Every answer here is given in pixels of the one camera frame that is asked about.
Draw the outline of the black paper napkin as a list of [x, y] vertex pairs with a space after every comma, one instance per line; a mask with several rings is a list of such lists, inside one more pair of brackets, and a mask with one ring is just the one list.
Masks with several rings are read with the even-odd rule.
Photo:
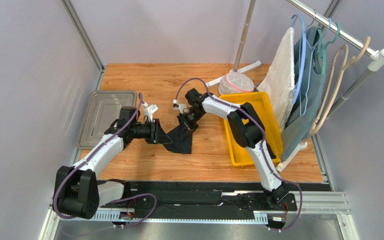
[[176, 153], [176, 154], [192, 153], [193, 136], [191, 133], [190, 133], [190, 136], [180, 137], [179, 129], [177, 126], [171, 131], [169, 131], [167, 135], [172, 139], [171, 144], [163, 144], [163, 146], [167, 151]]

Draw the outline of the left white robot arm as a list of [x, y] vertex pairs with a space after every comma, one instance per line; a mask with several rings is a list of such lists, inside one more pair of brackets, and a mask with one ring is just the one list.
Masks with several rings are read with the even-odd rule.
[[124, 180], [98, 183], [109, 162], [121, 153], [134, 139], [144, 139], [148, 144], [170, 144], [160, 121], [153, 117], [156, 104], [144, 105], [144, 122], [138, 121], [139, 108], [124, 106], [104, 132], [99, 143], [79, 162], [61, 166], [57, 173], [53, 195], [53, 210], [64, 219], [91, 219], [98, 208], [114, 203], [124, 196], [129, 187]]

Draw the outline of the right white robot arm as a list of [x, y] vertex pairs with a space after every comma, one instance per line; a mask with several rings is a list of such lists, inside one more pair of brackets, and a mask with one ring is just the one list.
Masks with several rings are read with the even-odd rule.
[[266, 141], [264, 125], [254, 107], [244, 104], [231, 103], [207, 92], [199, 93], [195, 88], [185, 94], [190, 105], [186, 113], [180, 113], [178, 133], [175, 135], [178, 143], [185, 143], [198, 129], [198, 120], [205, 114], [213, 114], [226, 120], [230, 126], [236, 143], [246, 149], [256, 167], [261, 185], [266, 192], [265, 201], [269, 205], [279, 204], [288, 194], [280, 175], [275, 172]]

